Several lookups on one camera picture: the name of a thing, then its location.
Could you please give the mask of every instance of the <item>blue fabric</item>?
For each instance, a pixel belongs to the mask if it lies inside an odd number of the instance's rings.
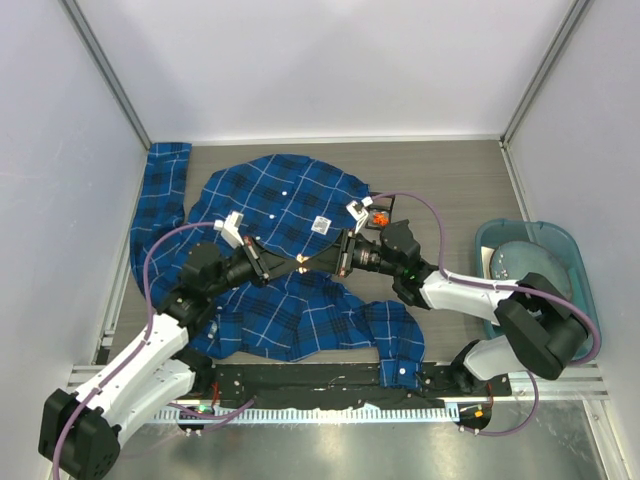
[[[184,222],[183,200],[191,145],[154,144],[131,228],[131,266],[142,290],[147,251]],[[188,223],[244,214],[241,235],[289,257],[312,256],[354,226],[345,206],[369,194],[368,186],[340,169],[298,155],[276,154],[212,175]],[[326,235],[313,232],[317,216],[331,220]],[[169,238],[150,263],[151,297],[158,305],[178,283],[189,251],[214,242],[232,249],[213,229],[193,229]],[[365,304],[330,275],[291,273],[267,287],[246,284],[216,298],[218,313],[191,346],[215,358],[237,351],[296,361],[320,350],[377,346],[383,386],[417,388],[415,372],[424,339],[415,320],[397,302]]]

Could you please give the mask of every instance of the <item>white panel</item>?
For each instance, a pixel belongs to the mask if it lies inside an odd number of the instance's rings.
[[[151,137],[499,134],[570,0],[81,0]]]
[[[44,478],[45,398],[89,361],[144,152],[58,2],[0,16],[2,478]]]
[[[567,228],[600,317],[598,358],[640,458],[640,3],[593,2],[513,142],[537,219]]]

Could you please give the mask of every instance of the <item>white label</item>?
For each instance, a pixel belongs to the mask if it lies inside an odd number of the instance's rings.
[[[316,217],[313,222],[313,226],[311,227],[312,232],[318,232],[321,235],[326,235],[329,231],[329,226],[331,225],[331,220],[324,217]]]

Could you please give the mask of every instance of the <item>plaid blanket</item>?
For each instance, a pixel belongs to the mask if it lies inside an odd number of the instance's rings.
[[[131,228],[131,267],[142,290],[148,249],[183,224],[183,199],[191,145],[154,144]],[[289,257],[312,256],[354,226],[345,206],[368,195],[368,186],[327,163],[276,154],[214,173],[188,223],[244,214],[241,235],[251,235]],[[154,254],[149,278],[154,305],[177,284],[189,251],[213,242],[231,248],[213,229],[196,228],[168,239]],[[215,358],[237,351],[296,361],[320,350],[375,346],[383,386],[416,388],[424,357],[415,320],[397,302],[365,304],[321,272],[291,273],[265,288],[243,285],[216,298],[217,314],[191,346]]]

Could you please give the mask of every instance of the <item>metal corner beam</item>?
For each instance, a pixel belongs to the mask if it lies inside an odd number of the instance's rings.
[[[98,68],[98,71],[102,75],[102,78],[107,83],[107,86],[109,87],[109,90],[111,90],[111,93],[116,99],[116,102],[118,102],[118,105],[120,105],[122,112],[131,124],[131,127],[133,127],[136,135],[140,139],[140,142],[146,150],[149,150],[149,148],[151,147],[151,139],[149,138],[147,131],[142,125],[140,117],[138,117],[138,114],[133,108],[129,97],[127,97],[127,94],[125,93],[120,80],[118,80],[118,76],[113,70],[111,63],[109,63],[107,56],[102,50],[102,47],[100,46],[98,39],[93,33],[89,22],[82,13],[82,9],[78,5],[78,2],[76,0],[59,0],[59,2],[60,5],[62,5],[64,11],[67,13],[69,20],[78,32],[82,43],[84,43],[84,46],[93,59],[96,67]]]
[[[509,120],[507,129],[501,138],[503,144],[509,145],[511,143],[511,140],[522,124],[525,115],[531,108],[535,98],[540,93],[540,90],[553,70],[553,67],[565,51],[571,35],[575,32],[592,3],[593,0],[574,0],[569,11],[565,15],[560,28],[553,37],[549,48],[545,52],[538,70],[536,70],[536,73],[527,86],[527,89],[525,90],[520,103],[516,107],[513,116]]]

